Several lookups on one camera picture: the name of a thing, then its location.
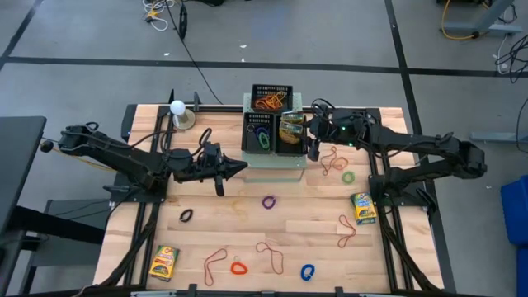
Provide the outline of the black slotted plastic basket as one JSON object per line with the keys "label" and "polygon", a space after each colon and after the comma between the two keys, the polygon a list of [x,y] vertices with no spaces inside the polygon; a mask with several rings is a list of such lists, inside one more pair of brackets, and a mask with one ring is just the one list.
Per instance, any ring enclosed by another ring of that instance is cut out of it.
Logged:
{"label": "black slotted plastic basket", "polygon": [[[266,97],[268,95],[285,92],[286,95],[282,100],[283,107],[273,111],[259,110],[255,108],[255,101]],[[291,111],[293,108],[293,87],[286,85],[269,85],[269,84],[253,84],[251,93],[251,108],[256,112],[281,113],[283,111]]]}
{"label": "black slotted plastic basket", "polygon": [[[249,125],[266,125],[270,132],[270,149],[263,150],[260,147],[258,139],[253,134],[247,132]],[[243,117],[243,136],[242,136],[242,151],[245,153],[256,154],[270,154],[275,151],[274,133],[274,116],[266,113],[247,112]]]}
{"label": "black slotted plastic basket", "polygon": [[304,123],[302,124],[304,128],[304,132],[301,136],[300,142],[297,144],[288,144],[288,143],[283,142],[279,136],[279,126],[281,122],[283,122],[281,120],[281,115],[274,115],[274,120],[275,120],[275,124],[273,128],[273,132],[275,133],[275,153],[279,155],[284,155],[284,156],[305,155],[307,153],[307,144],[306,144],[307,130],[304,127]]}

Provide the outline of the black desk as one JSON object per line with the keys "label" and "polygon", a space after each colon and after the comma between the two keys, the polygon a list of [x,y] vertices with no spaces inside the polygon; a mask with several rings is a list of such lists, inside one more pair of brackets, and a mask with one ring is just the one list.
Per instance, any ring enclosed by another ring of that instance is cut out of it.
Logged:
{"label": "black desk", "polygon": [[40,146],[47,119],[42,115],[0,116],[0,297],[5,297],[20,251],[39,238],[28,232],[101,244],[104,230],[18,205]]}

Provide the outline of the yellow rubber band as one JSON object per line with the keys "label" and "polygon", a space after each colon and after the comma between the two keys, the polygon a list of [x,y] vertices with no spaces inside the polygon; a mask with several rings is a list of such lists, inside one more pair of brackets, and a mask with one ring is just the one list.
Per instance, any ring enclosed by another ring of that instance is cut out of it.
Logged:
{"label": "yellow rubber band", "polygon": [[276,96],[267,96],[256,101],[256,107],[265,110],[276,110],[281,107],[281,101]]}
{"label": "yellow rubber band", "polygon": [[233,210],[233,212],[237,215],[237,217],[242,220],[242,221],[245,221],[248,219],[248,214],[239,208],[239,204],[240,204],[241,200],[240,199],[236,199],[234,200],[232,203],[231,203],[231,208]]}
{"label": "yellow rubber band", "polygon": [[276,105],[276,109],[280,109],[283,107],[282,100],[284,99],[286,93],[285,92],[277,92],[271,95],[266,96],[264,99],[268,101],[273,101]]}

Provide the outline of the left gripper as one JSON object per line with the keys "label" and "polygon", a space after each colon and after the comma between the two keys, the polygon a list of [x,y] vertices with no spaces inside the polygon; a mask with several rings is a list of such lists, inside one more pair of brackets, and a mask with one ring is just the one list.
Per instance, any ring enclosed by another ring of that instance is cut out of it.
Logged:
{"label": "left gripper", "polygon": [[224,160],[222,155],[215,157],[199,155],[196,162],[200,178],[202,180],[214,180],[214,188],[217,196],[225,196],[224,178],[232,178],[248,166],[247,162],[230,158],[227,155],[224,156]]}

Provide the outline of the pale green perforated metal riser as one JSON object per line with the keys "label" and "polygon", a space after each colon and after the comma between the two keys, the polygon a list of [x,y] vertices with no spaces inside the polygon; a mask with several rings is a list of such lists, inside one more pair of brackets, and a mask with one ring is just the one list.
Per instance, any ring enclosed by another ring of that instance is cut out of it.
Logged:
{"label": "pale green perforated metal riser", "polygon": [[[251,93],[243,95],[243,117],[247,112],[256,112],[251,108]],[[256,154],[242,151],[243,161],[248,163],[248,168],[244,170],[245,182],[300,182],[308,163],[305,155],[284,156],[275,153]]]}

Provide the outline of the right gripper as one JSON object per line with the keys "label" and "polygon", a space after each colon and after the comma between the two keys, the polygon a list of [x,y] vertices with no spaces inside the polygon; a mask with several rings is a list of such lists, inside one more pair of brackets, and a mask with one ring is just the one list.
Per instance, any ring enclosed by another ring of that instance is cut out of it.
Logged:
{"label": "right gripper", "polygon": [[315,114],[304,122],[307,129],[308,159],[318,161],[319,145],[321,143],[347,145],[356,149],[370,147],[370,123],[361,113],[348,109],[328,110],[328,119],[322,119]]}

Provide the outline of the black frame bracket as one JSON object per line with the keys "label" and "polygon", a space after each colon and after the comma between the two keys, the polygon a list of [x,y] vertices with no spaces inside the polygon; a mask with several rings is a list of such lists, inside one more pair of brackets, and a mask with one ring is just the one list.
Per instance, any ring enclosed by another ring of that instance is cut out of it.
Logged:
{"label": "black frame bracket", "polygon": [[426,203],[427,213],[435,213],[438,209],[436,199],[426,190],[422,188],[417,188],[416,193],[418,196]]}

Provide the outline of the white bulb wooden base lamp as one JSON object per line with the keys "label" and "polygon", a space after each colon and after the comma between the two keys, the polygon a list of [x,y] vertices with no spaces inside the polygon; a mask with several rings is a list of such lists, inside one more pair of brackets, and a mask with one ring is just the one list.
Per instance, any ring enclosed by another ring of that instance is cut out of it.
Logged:
{"label": "white bulb wooden base lamp", "polygon": [[178,130],[189,130],[196,123],[196,115],[182,101],[173,101],[170,106],[172,123]]}

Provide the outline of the blue plastic bin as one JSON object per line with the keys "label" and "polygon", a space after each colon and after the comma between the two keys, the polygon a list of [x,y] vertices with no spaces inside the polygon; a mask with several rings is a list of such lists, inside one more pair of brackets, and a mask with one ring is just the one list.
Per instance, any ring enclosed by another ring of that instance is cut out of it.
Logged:
{"label": "blue plastic bin", "polygon": [[516,297],[528,297],[528,247],[517,250]]}
{"label": "blue plastic bin", "polygon": [[528,175],[502,186],[500,194],[509,241],[528,246]]}

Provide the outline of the grey desk foot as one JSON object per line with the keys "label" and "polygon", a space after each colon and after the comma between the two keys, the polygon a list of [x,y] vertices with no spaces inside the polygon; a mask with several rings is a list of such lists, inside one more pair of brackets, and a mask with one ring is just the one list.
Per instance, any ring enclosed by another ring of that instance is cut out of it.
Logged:
{"label": "grey desk foot", "polygon": [[521,26],[513,24],[499,24],[498,18],[514,3],[515,0],[493,0],[490,8],[474,22],[446,22],[446,14],[450,0],[445,4],[441,18],[441,31],[447,38],[454,40],[467,40],[483,33],[515,35],[522,33]]}

